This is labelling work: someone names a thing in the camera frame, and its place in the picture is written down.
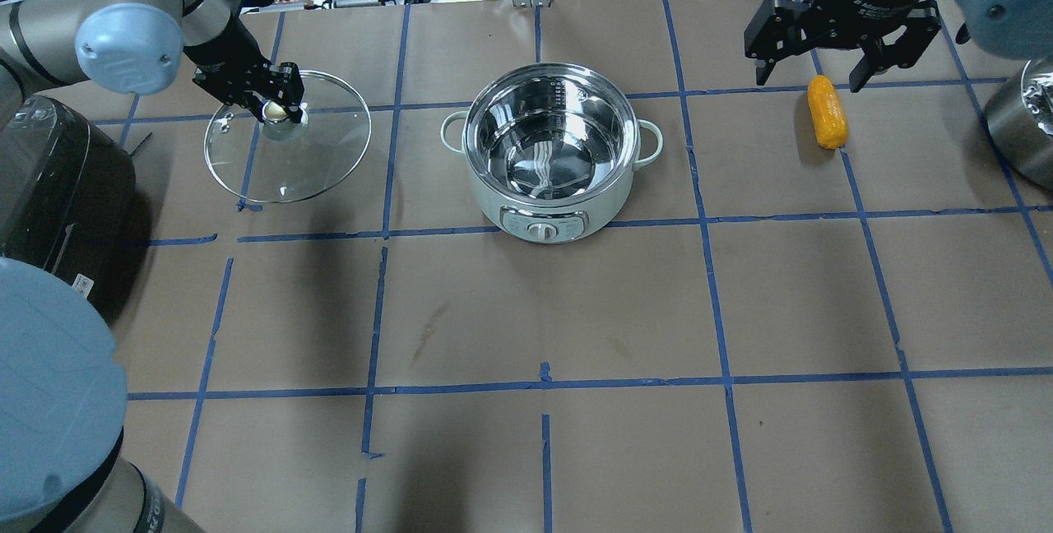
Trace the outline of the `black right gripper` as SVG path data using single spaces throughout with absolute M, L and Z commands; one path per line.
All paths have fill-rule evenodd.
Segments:
M 923 0 L 876 18 L 862 0 L 846 6 L 814 0 L 762 0 L 746 27 L 746 57 L 755 60 L 757 86 L 766 86 L 778 62 L 809 50 L 861 50 L 850 72 L 850 91 L 865 88 L 892 65 L 914 65 L 943 29 L 938 5 Z

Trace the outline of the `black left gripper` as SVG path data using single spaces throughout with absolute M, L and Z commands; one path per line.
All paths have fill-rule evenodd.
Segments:
M 294 62 L 271 63 L 255 44 L 214 41 L 193 47 L 194 84 L 226 105 L 264 119 L 269 105 L 290 123 L 301 123 L 304 80 Z

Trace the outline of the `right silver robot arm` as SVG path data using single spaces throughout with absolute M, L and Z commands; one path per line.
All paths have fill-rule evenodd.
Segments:
M 960 38 L 1010 60 L 1051 52 L 1051 0 L 953 0 Z M 746 27 L 744 54 L 763 86 L 786 58 L 812 50 L 861 50 L 849 76 L 857 92 L 893 67 L 910 68 L 943 28 L 934 0 L 763 0 Z

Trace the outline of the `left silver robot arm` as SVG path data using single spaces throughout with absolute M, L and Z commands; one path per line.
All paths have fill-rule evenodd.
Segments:
M 2 120 L 29 96 L 91 81 L 119 94 L 194 83 L 261 123 L 304 120 L 304 80 L 264 56 L 227 0 L 2 0 Z

